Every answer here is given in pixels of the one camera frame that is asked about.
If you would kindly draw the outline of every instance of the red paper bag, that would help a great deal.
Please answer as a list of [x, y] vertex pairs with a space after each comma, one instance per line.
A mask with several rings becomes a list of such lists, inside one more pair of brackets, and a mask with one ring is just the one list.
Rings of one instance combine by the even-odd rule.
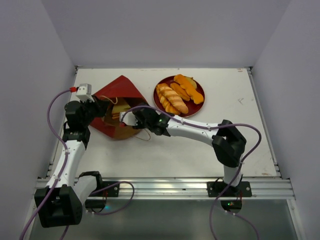
[[[101, 96], [110, 99], [124, 98], [131, 108], [140, 103], [147, 104], [146, 99], [138, 91], [135, 85], [123, 75], [97, 91], [94, 95], [99, 99], [103, 99]], [[106, 115], [104, 118], [96, 117], [90, 125], [115, 139], [127, 139], [139, 133], [139, 130], [133, 129], [131, 126], [120, 127], [119, 123], [119, 120], [114, 121], [111, 119], [111, 116]]]

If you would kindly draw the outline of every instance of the bread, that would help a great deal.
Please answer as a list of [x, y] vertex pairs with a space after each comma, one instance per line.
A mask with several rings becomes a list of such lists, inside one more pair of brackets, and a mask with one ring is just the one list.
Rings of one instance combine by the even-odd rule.
[[181, 113], [187, 114], [189, 109], [181, 97], [166, 83], [158, 84], [160, 93]]
[[156, 94], [158, 95], [159, 101], [162, 104], [164, 110], [167, 113], [172, 113], [175, 115], [180, 115], [181, 112], [179, 112], [174, 106], [171, 105], [171, 103], [166, 99], [161, 93], [159, 86], [155, 87]]
[[193, 77], [189, 77], [189, 76], [184, 76], [190, 83], [191, 85], [197, 89], [197, 83], [195, 82], [194, 78]]
[[120, 116], [120, 112], [126, 112], [130, 109], [129, 104], [123, 97], [119, 97], [115, 105], [113, 105], [111, 117], [113, 120], [116, 120]]
[[174, 77], [174, 81], [180, 84], [180, 87], [186, 91], [195, 104], [204, 102], [204, 96], [197, 92], [197, 90], [192, 86], [185, 76], [178, 74]]
[[172, 88], [173, 90], [175, 90], [175, 92], [185, 101], [190, 101], [190, 96], [186, 93], [186, 91], [180, 87], [179, 84], [177, 83], [171, 83], [170, 84], [170, 88]]

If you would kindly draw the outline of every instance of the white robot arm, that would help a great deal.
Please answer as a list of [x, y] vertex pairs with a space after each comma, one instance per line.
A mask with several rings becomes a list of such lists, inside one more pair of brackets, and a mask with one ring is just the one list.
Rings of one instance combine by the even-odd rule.
[[[154, 114], [154, 111], [150, 111], [149, 109], [145, 108], [145, 115], [148, 116], [150, 114]], [[123, 116], [125, 115], [124, 112], [120, 113], [120, 119], [123, 118]], [[224, 177], [223, 177], [223, 181], [226, 184], [229, 184], [231, 182], [231, 180], [234, 178], [234, 176], [236, 175], [236, 172], [238, 171], [239, 168], [239, 163], [242, 157], [242, 153], [245, 150], [245, 144], [246, 144], [246, 139], [242, 136], [242, 134], [235, 128], [233, 127], [233, 132], [231, 131], [224, 131], [226, 132], [226, 134], [224, 134], [225, 136], [220, 136], [218, 141], [214, 141], [214, 138], [216, 138], [217, 136], [219, 137], [219, 133], [218, 132], [222, 132], [219, 129], [210, 129], [212, 127], [217, 127], [218, 125], [220, 125], [219, 123], [203, 123], [203, 122], [198, 122], [198, 121], [192, 121], [186, 118], [182, 118], [178, 115], [174, 115], [172, 116], [174, 119], [172, 118], [168, 118], [165, 115], [161, 115], [159, 114], [158, 117], [156, 116], [156, 121], [160, 121], [160, 123], [162, 123], [162, 125], [159, 126], [152, 126], [152, 124], [150, 124], [150, 122], [148, 122], [148, 120], [146, 120], [144, 117], [143, 120], [140, 121], [137, 118], [141, 118], [141, 114], [137, 114], [137, 112], [128, 112], [124, 118], [123, 118], [123, 123], [128, 125], [128, 126], [135, 126], [135, 127], [139, 127], [139, 124], [145, 125], [145, 126], [149, 126], [148, 129], [151, 132], [154, 132], [156, 135], [166, 135], [166, 136], [170, 136], [170, 137], [184, 137], [184, 138], [188, 138], [188, 139], [193, 139], [202, 143], [205, 143], [213, 148], [217, 148], [215, 149], [216, 151], [216, 155], [218, 157], [218, 160], [223, 164], [223, 171], [224, 171]], [[231, 122], [224, 120], [222, 122], [222, 124], [227, 125], [227, 124], [231, 124]], [[158, 130], [160, 130], [161, 128], [163, 128], [162, 126], [165, 127], [165, 131], [162, 134], [159, 134], [161, 132], [159, 132]], [[226, 147], [230, 147], [229, 143], [230, 142], [234, 142], [237, 143], [237, 149], [226, 149]], [[225, 154], [219, 154], [217, 151], [221, 151], [222, 150], [222, 146], [223, 144], [226, 145], [226, 147], [224, 149], [229, 150], [229, 152], [225, 152]], [[236, 179], [232, 182], [231, 186], [236, 187], [240, 181], [242, 179], [242, 174], [238, 174]]]
[[87, 149], [90, 131], [89, 124], [94, 118], [105, 116], [109, 102], [91, 96], [91, 85], [81, 84], [76, 91], [80, 101], [70, 101], [65, 106], [67, 122], [63, 126], [62, 140], [67, 146], [63, 149], [56, 169], [45, 188], [37, 189], [34, 201], [37, 207], [44, 200], [54, 182], [53, 192], [39, 210], [39, 218], [44, 228], [79, 224], [83, 205], [88, 196], [102, 188], [102, 177], [98, 171], [84, 172], [75, 183], [79, 162]]

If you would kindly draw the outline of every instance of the red plate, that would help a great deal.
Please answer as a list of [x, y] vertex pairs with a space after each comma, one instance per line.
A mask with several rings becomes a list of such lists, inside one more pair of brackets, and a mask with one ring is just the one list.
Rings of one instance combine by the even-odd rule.
[[[174, 81], [174, 77], [175, 76], [168, 76], [166, 77], [165, 79], [161, 80], [158, 84], [168, 84], [168, 86], [170, 86], [170, 84], [172, 83], [175, 83]], [[203, 96], [203, 100], [205, 100], [205, 93], [204, 93], [204, 90], [203, 88], [200, 86], [199, 83], [197, 83], [197, 81], [195, 81], [196, 83], [196, 90], [202, 94]], [[154, 88], [154, 91], [153, 91], [153, 100], [154, 100], [154, 103], [155, 105], [160, 109], [160, 110], [165, 110], [164, 107], [162, 106], [162, 104], [160, 103], [159, 101], [159, 98], [158, 98], [158, 95], [157, 95], [157, 92], [156, 92], [156, 88]], [[203, 101], [202, 103], [200, 104], [195, 104], [194, 101], [192, 101], [190, 99], [190, 101], [184, 101], [183, 102], [185, 103], [185, 105], [188, 107], [189, 109], [189, 112], [184, 114], [184, 113], [181, 113], [180, 114], [180, 117], [183, 117], [183, 118], [187, 118], [187, 117], [190, 117], [194, 114], [196, 114], [201, 108], [202, 106], [204, 105], [204, 102]]]

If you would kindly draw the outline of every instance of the purple cable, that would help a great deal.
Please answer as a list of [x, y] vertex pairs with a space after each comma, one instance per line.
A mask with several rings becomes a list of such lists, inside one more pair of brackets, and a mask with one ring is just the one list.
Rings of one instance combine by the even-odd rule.
[[67, 234], [68, 229], [69, 229], [69, 226], [66, 226], [59, 240], [64, 239], [65, 235]]
[[[166, 113], [165, 111], [162, 111], [160, 109], [157, 109], [155, 107], [152, 107], [152, 106], [147, 106], [147, 105], [140, 105], [140, 106], [135, 106], [135, 107], [132, 107], [131, 109], [129, 109], [128, 111], [126, 111], [124, 113], [124, 115], [122, 116], [121, 118], [121, 123], [123, 122], [124, 120], [124, 117], [129, 113], [129, 112], [132, 112], [136, 109], [143, 109], [143, 108], [146, 108], [146, 109], [153, 109], [153, 110], [156, 110], [166, 116], [168, 116], [170, 119], [180, 123], [180, 121], [176, 118], [174, 118], [173, 116], [171, 116], [170, 114]], [[194, 127], [194, 128], [198, 128], [198, 129], [205, 129], [207, 130], [208, 128], [205, 127], [205, 126], [200, 126], [200, 125], [197, 125], [197, 124], [193, 124], [193, 123], [189, 123], [189, 122], [183, 122], [184, 125], [187, 125], [187, 126], [190, 126], [190, 127]], [[213, 204], [211, 206], [211, 209], [210, 209], [210, 215], [209, 215], [209, 225], [210, 225], [210, 230], [211, 230], [211, 233], [214, 237], [215, 240], [217, 240], [217, 235], [214, 231], [214, 227], [213, 227], [213, 224], [212, 224], [212, 215], [213, 215], [213, 211], [214, 211], [214, 207], [215, 205], [217, 204], [218, 202], [218, 199], [227, 191], [227, 189], [231, 186], [231, 184], [236, 180], [238, 174], [240, 173], [241, 171], [241, 168], [242, 168], [242, 165], [243, 165], [243, 162], [244, 160], [258, 147], [258, 145], [261, 143], [261, 140], [262, 140], [262, 135], [261, 135], [261, 132], [254, 126], [252, 125], [249, 125], [249, 124], [245, 124], [245, 123], [234, 123], [234, 124], [228, 124], [228, 125], [222, 125], [222, 126], [213, 126], [213, 127], [210, 127], [211, 130], [215, 130], [215, 129], [224, 129], [224, 128], [230, 128], [230, 127], [247, 127], [247, 128], [250, 128], [250, 129], [253, 129], [257, 132], [258, 134], [258, 141], [257, 143], [254, 145], [254, 147], [252, 149], [250, 149], [250, 151], [248, 151], [248, 153], [242, 158], [242, 160], [240, 161], [240, 165], [239, 165], [239, 168], [237, 170], [237, 172], [235, 173], [233, 179], [229, 182], [229, 184], [222, 190], [222, 192], [220, 192], [220, 194], [214, 199], [213, 201]], [[256, 237], [257, 239], [259, 240], [260, 239], [260, 235], [259, 235], [259, 232], [257, 230], [257, 228], [248, 220], [246, 219], [245, 217], [243, 216], [240, 216], [238, 214], [235, 214], [235, 216], [237, 216], [238, 218], [246, 221], [248, 224], [250, 224], [252, 226], [252, 228], [254, 229], [255, 231], [255, 234], [256, 234]]]
[[[61, 137], [59, 136], [59, 134], [55, 131], [55, 129], [52, 127], [51, 125], [51, 122], [50, 122], [50, 110], [51, 110], [51, 107], [52, 105], [54, 104], [55, 100], [60, 97], [62, 94], [65, 94], [65, 93], [68, 93], [70, 92], [70, 90], [65, 90], [65, 91], [62, 91], [60, 92], [58, 95], [56, 95], [52, 101], [50, 102], [49, 104], [49, 107], [48, 107], [48, 110], [46, 112], [46, 120], [48, 122], [48, 125], [49, 125], [49, 128], [51, 129], [51, 131], [53, 132], [53, 134], [59, 139], [59, 141], [63, 144], [66, 152], [65, 152], [65, 157], [64, 157], [64, 162], [63, 162], [63, 165], [62, 165], [62, 168], [60, 170], [60, 172], [58, 173], [58, 178], [60, 178], [61, 174], [63, 173], [64, 169], [65, 169], [65, 166], [67, 164], [67, 160], [68, 160], [68, 153], [67, 153], [67, 150], [68, 150], [68, 147], [66, 145], [66, 143], [61, 139]], [[55, 189], [56, 185], [58, 183], [58, 180], [56, 179], [54, 182], [53, 182], [53, 185], [52, 187], [50, 188], [49, 192], [47, 193], [47, 195], [44, 197], [44, 199], [42, 200], [42, 202], [40, 203], [40, 205], [37, 207], [37, 209], [34, 211], [34, 213], [31, 215], [30, 219], [28, 220], [28, 222], [26, 223], [26, 225], [24, 226], [23, 230], [22, 230], [22, 233], [19, 237], [19, 240], [23, 240], [24, 237], [25, 237], [25, 234], [29, 228], [29, 226], [31, 225], [32, 221], [34, 220], [34, 218], [37, 216], [38, 212], [40, 211], [40, 209], [44, 206], [45, 202], [48, 200], [48, 198], [50, 197], [51, 193], [53, 192], [53, 190]]]
[[95, 215], [105, 216], [105, 215], [115, 214], [115, 213], [121, 211], [122, 209], [125, 209], [125, 208], [131, 203], [132, 198], [133, 198], [134, 195], [135, 195], [135, 187], [134, 187], [134, 185], [133, 185], [131, 182], [129, 182], [129, 181], [118, 181], [118, 182], [116, 182], [116, 183], [114, 183], [114, 184], [111, 184], [110, 186], [104, 187], [104, 188], [99, 189], [99, 190], [97, 190], [97, 191], [93, 191], [93, 192], [91, 193], [91, 195], [95, 195], [95, 194], [100, 193], [100, 192], [102, 192], [102, 191], [105, 191], [105, 190], [108, 190], [108, 189], [110, 189], [110, 188], [113, 188], [114, 186], [117, 186], [118, 184], [129, 184], [129, 185], [131, 185], [131, 187], [132, 187], [132, 195], [131, 195], [129, 201], [128, 201], [125, 205], [123, 205], [122, 207], [120, 207], [120, 208], [117, 209], [117, 210], [110, 211], [110, 212], [105, 212], [105, 213], [95, 212], [95, 213], [94, 213]]

